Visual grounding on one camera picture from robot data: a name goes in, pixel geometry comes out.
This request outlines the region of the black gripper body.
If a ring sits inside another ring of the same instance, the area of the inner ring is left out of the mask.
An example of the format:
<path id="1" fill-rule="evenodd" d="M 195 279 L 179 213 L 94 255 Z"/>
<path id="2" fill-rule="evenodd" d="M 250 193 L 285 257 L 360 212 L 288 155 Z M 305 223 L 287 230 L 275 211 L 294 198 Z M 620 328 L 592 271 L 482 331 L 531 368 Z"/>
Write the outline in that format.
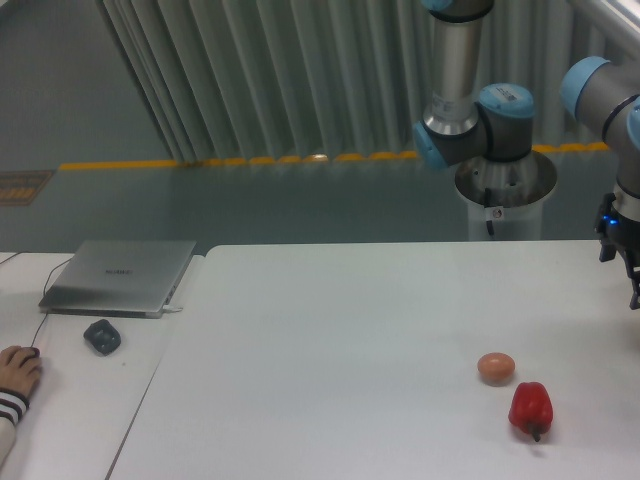
<path id="1" fill-rule="evenodd" d="M 616 246 L 616 254 L 635 252 L 639 260 L 639 223 L 624 217 L 614 206 L 615 200 L 614 193 L 603 196 L 595 219 L 595 233 L 599 241 L 609 238 Z"/>

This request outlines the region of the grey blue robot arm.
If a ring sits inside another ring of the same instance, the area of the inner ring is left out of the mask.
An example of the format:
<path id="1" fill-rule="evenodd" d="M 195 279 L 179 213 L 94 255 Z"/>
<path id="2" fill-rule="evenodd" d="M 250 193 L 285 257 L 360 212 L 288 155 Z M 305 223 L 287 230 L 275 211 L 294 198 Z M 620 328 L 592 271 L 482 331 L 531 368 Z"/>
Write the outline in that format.
<path id="1" fill-rule="evenodd" d="M 509 240 L 537 234 L 539 213 L 557 172 L 534 151 L 532 94 L 512 83 L 476 90 L 474 78 L 489 1 L 428 1 L 435 21 L 432 96 L 413 127 L 416 149 L 434 169 L 454 167 L 465 200 L 471 240 Z M 624 42 L 630 61 L 591 56 L 565 74 L 560 96 L 568 113 L 618 157 L 613 190 L 598 208 L 594 229 L 600 260 L 621 258 L 639 280 L 639 16 L 633 3 L 584 1 L 578 10 Z"/>

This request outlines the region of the striped cream sleeve forearm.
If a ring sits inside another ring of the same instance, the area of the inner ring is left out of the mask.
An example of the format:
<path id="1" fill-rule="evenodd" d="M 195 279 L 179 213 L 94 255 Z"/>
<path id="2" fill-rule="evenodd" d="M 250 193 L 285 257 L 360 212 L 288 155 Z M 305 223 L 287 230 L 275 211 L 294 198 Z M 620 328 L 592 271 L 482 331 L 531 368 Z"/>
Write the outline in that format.
<path id="1" fill-rule="evenodd" d="M 1 463 L 4 463 L 14 446 L 17 425 L 29 407 L 30 401 L 23 394 L 1 389 Z"/>

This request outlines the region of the person's hand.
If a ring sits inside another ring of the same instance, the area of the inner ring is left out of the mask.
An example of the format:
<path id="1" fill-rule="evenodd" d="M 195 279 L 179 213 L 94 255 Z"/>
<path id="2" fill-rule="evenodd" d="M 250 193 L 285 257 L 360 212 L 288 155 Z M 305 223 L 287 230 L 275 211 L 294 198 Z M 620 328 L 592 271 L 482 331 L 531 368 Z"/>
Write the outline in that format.
<path id="1" fill-rule="evenodd" d="M 23 394 L 29 400 L 41 377 L 42 359 L 29 358 L 34 347 L 10 346 L 1 351 L 1 389 Z"/>

